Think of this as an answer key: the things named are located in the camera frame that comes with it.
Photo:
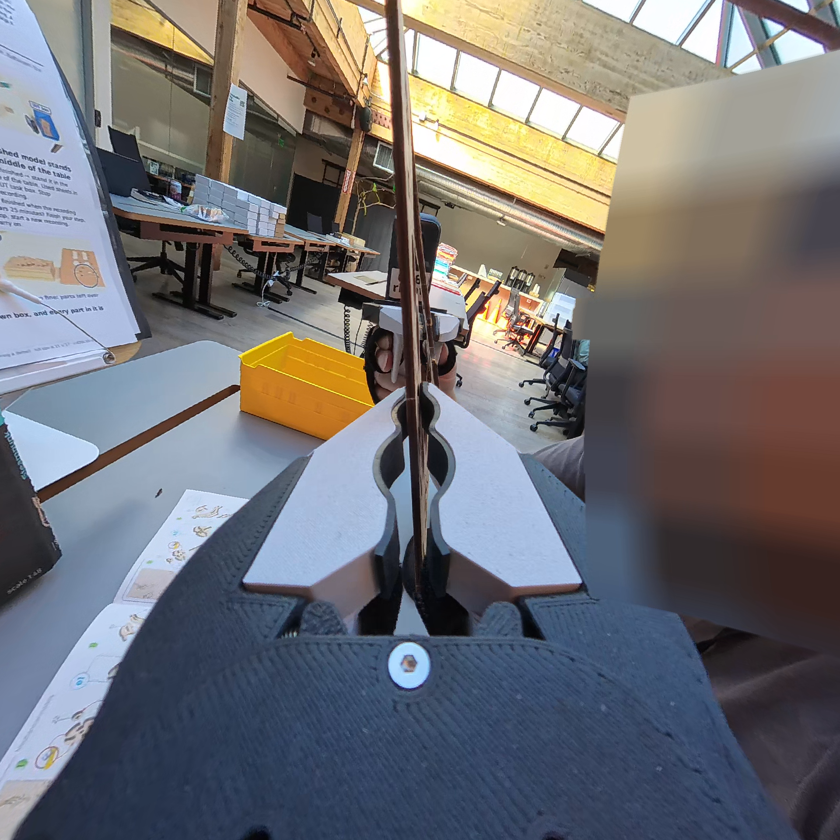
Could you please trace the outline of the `document holder board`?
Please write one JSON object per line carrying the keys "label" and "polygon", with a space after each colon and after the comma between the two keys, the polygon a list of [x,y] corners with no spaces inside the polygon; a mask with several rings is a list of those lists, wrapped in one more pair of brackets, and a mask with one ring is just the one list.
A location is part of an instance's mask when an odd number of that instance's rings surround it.
{"label": "document holder board", "polygon": [[54,64],[56,65],[56,69],[59,73],[59,77],[61,78],[61,82],[64,87],[65,93],[75,113],[81,142],[87,154],[91,170],[93,172],[93,180],[96,183],[96,187],[98,190],[100,207],[103,216],[106,220],[105,225],[108,229],[108,236],[110,238],[112,252],[121,278],[122,287],[126,292],[134,318],[139,328],[138,332],[136,333],[136,340],[142,341],[149,339],[152,336],[151,328],[141,308],[138,293],[135,290],[133,276],[130,273],[129,262],[126,258],[123,249],[123,242],[120,235],[119,226],[113,213],[112,201],[107,189],[107,180],[99,160],[98,148],[96,147],[93,138],[91,137],[88,126],[84,120],[81,108],[79,106],[78,100],[67,80],[63,69],[61,69],[58,60],[54,56],[52,56],[52,58]]}

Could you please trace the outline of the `printed instruction sheet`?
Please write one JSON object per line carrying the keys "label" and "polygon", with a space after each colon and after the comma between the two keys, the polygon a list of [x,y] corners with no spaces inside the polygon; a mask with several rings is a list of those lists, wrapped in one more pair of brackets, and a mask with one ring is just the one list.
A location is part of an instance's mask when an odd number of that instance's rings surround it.
{"label": "printed instruction sheet", "polygon": [[[139,328],[52,56],[29,5],[2,2],[2,278],[110,350],[127,347]],[[2,394],[106,366],[102,349],[60,315],[2,292]]]}

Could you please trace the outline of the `illustrated assembly booklet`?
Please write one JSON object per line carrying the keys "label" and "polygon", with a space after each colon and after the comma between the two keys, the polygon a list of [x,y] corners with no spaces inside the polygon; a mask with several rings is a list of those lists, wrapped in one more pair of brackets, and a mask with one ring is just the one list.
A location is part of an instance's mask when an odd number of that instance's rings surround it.
{"label": "illustrated assembly booklet", "polygon": [[79,637],[2,759],[1,838],[12,838],[91,729],[145,619],[245,499],[186,490],[111,603]]}

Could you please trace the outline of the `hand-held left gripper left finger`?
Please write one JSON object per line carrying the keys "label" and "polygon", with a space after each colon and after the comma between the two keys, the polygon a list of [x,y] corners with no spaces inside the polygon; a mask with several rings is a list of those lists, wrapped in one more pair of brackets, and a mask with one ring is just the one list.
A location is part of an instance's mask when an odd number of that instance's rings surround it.
{"label": "hand-held left gripper left finger", "polygon": [[399,388],[316,448],[243,586],[333,604],[357,634],[393,634],[411,538]]}

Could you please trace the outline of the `black monitor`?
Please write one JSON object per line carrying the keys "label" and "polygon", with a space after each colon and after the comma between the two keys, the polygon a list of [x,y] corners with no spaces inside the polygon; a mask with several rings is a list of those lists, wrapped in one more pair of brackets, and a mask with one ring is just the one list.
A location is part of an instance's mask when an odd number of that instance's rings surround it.
{"label": "black monitor", "polygon": [[132,190],[149,191],[151,184],[134,135],[113,127],[108,132],[112,150],[97,148],[108,191],[119,196],[130,196]]}

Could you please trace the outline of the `silver ventilation duct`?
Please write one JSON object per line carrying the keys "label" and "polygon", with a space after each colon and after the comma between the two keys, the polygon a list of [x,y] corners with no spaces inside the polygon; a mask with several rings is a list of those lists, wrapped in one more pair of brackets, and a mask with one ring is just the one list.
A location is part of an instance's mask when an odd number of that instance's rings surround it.
{"label": "silver ventilation duct", "polygon": [[483,186],[416,164],[421,194],[435,196],[457,207],[501,221],[578,254],[599,255],[604,234],[540,208],[519,203]]}

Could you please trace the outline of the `person's brown clothing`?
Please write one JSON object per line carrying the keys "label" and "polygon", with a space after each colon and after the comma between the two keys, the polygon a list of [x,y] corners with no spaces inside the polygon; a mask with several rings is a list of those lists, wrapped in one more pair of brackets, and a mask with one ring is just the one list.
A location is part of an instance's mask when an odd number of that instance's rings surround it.
{"label": "person's brown clothing", "polygon": [[657,590],[653,605],[595,598],[585,590],[527,596],[521,607],[539,630],[535,655],[560,657],[552,679],[584,679],[570,695],[577,710],[566,733],[571,772],[582,792],[594,780],[583,736],[606,725],[593,750],[628,760],[608,770],[619,804],[607,811],[625,826],[631,811],[660,795],[665,814],[640,826],[666,837],[676,827],[676,795],[688,815],[711,806],[699,837],[722,827],[726,838],[838,838],[839,665],[837,641],[782,615],[781,629],[743,614],[723,590]]}

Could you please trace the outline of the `dark model kit box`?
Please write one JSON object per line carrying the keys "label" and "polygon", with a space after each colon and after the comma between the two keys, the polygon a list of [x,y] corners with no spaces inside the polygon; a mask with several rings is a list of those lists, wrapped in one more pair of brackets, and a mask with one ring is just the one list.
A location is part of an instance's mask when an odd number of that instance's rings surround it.
{"label": "dark model kit box", "polygon": [[6,421],[1,426],[1,604],[50,571],[60,546]]}

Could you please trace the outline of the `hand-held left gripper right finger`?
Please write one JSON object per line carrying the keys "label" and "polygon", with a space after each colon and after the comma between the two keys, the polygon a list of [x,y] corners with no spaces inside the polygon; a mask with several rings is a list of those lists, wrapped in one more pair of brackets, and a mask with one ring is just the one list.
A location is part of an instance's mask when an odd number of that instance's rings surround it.
{"label": "hand-held left gripper right finger", "polygon": [[421,593],[481,615],[495,602],[579,590],[546,506],[566,487],[435,385],[423,384],[421,407],[435,486]]}

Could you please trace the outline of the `grey office desk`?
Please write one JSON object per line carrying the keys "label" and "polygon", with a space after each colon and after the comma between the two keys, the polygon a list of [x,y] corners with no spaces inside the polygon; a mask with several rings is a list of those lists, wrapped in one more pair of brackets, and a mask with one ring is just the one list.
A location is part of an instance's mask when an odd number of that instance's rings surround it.
{"label": "grey office desk", "polygon": [[292,254],[295,248],[303,246],[299,237],[283,234],[280,237],[257,237],[243,228],[230,224],[213,224],[173,208],[160,204],[145,203],[134,197],[111,195],[112,209],[118,220],[129,223],[129,232],[136,238],[185,247],[182,270],[169,259],[161,257],[141,265],[135,265],[134,275],[154,266],[159,266],[165,277],[179,282],[174,288],[164,288],[152,293],[152,297],[201,314],[215,321],[236,317],[231,311],[211,302],[214,278],[214,248],[244,245],[261,255]]}

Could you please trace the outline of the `laser-cut plywood parts sheet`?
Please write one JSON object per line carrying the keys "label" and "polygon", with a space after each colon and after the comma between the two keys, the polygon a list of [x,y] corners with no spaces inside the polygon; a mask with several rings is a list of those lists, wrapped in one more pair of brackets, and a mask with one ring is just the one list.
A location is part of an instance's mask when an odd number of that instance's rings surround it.
{"label": "laser-cut plywood parts sheet", "polygon": [[392,108],[395,241],[402,307],[402,360],[406,378],[405,419],[413,494],[413,599],[421,617],[426,617],[428,607],[437,599],[428,561],[431,543],[428,524],[428,440],[434,403],[427,393],[427,377],[432,373],[434,365],[427,339],[427,293],[423,281],[417,279],[417,275],[422,273],[423,249],[415,197],[403,11],[398,1],[386,1],[384,6]]}

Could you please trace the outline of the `white document stand base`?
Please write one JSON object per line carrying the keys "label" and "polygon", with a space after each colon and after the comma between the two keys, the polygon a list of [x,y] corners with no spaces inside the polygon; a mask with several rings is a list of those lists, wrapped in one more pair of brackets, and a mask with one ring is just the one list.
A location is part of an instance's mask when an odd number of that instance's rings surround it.
{"label": "white document stand base", "polygon": [[99,457],[96,445],[24,416],[3,415],[36,491],[66,478]]}

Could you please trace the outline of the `group of black office chairs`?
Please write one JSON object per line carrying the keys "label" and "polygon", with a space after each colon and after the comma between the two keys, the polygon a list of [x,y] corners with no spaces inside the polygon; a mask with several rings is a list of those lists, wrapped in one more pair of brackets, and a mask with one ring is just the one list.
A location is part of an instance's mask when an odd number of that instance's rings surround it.
{"label": "group of black office chairs", "polygon": [[503,346],[521,350],[527,355],[538,348],[545,329],[550,329],[548,343],[538,359],[541,374],[518,383],[519,388],[539,385],[541,396],[531,395],[523,400],[529,406],[530,430],[553,427],[562,431],[567,439],[581,436],[585,425],[585,394],[587,363],[576,356],[581,344],[574,341],[572,322],[565,318],[571,314],[574,301],[565,298],[554,307],[551,319],[534,316],[514,307],[508,328],[503,336]]}

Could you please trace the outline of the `yellow plastic bin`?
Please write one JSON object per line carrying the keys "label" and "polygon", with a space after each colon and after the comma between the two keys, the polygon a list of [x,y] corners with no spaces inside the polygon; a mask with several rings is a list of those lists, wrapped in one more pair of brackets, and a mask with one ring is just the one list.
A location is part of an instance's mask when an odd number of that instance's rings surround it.
{"label": "yellow plastic bin", "polygon": [[286,332],[239,355],[242,412],[328,439],[373,401],[361,358]]}

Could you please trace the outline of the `stack of white boxes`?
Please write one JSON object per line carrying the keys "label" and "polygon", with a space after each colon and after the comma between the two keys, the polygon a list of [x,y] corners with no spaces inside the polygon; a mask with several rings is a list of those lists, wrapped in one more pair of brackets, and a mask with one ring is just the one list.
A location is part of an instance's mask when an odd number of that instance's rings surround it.
{"label": "stack of white boxes", "polygon": [[285,233],[284,206],[202,174],[195,175],[192,202],[219,209],[232,226],[256,237],[279,238]]}

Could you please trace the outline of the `person's right hand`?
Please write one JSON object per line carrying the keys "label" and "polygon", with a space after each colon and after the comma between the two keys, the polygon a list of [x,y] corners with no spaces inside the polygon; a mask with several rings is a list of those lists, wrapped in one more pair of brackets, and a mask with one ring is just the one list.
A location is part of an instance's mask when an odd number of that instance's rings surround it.
{"label": "person's right hand", "polygon": [[[393,335],[390,332],[383,332],[379,335],[373,355],[372,382],[370,385],[371,398],[374,404],[386,399],[395,390],[406,385],[405,365],[400,363],[396,378],[392,379],[394,369]],[[457,394],[457,369],[456,369],[456,348],[449,342],[444,343],[440,349],[437,359],[438,366],[438,388],[449,397],[456,399]]]}

